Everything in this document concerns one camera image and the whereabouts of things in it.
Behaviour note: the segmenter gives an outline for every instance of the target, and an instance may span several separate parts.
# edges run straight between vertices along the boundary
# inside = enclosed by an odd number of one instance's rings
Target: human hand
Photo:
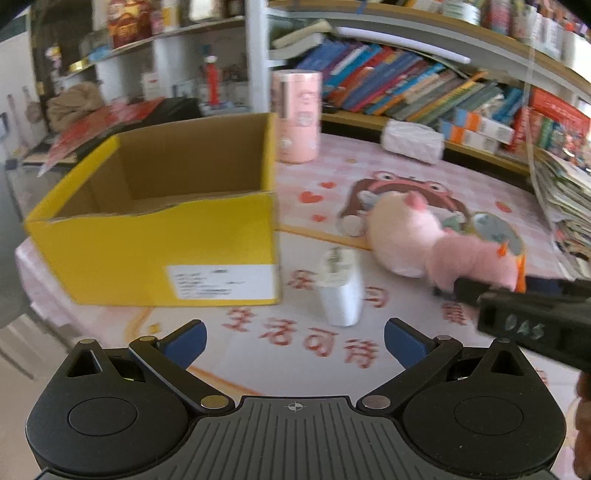
[[[579,431],[574,443],[574,472],[579,478],[591,476],[591,397],[589,374],[581,373],[577,382],[577,394],[581,397],[574,426]]]

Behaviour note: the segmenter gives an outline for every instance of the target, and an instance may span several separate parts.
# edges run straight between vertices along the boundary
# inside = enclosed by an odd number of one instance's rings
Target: yellow cardboard box
[[[273,115],[225,115],[110,137],[25,225],[74,301],[272,304]]]

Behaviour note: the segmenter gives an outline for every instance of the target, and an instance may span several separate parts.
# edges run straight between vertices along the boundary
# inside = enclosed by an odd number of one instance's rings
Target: pink pig plush
[[[368,218],[368,240],[378,261],[404,277],[422,277],[427,254],[444,233],[418,192],[383,194]]]
[[[448,292],[459,277],[514,291],[519,277],[518,261],[506,246],[448,230],[428,253],[426,270],[433,283]]]

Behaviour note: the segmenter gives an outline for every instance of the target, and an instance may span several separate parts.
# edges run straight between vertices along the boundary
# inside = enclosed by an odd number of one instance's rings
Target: red paper
[[[133,105],[127,105],[125,102],[115,102],[81,118],[63,132],[51,146],[47,155],[47,162],[42,166],[39,176],[54,167],[75,149],[104,134],[111,128],[120,124],[133,124],[145,120],[162,100],[164,98],[156,98],[147,102],[134,103]]]

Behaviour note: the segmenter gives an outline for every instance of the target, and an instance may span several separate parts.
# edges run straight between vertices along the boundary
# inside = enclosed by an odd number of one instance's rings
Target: white plug
[[[328,250],[320,263],[316,287],[328,323],[349,327],[359,321],[363,279],[354,250],[343,247]]]

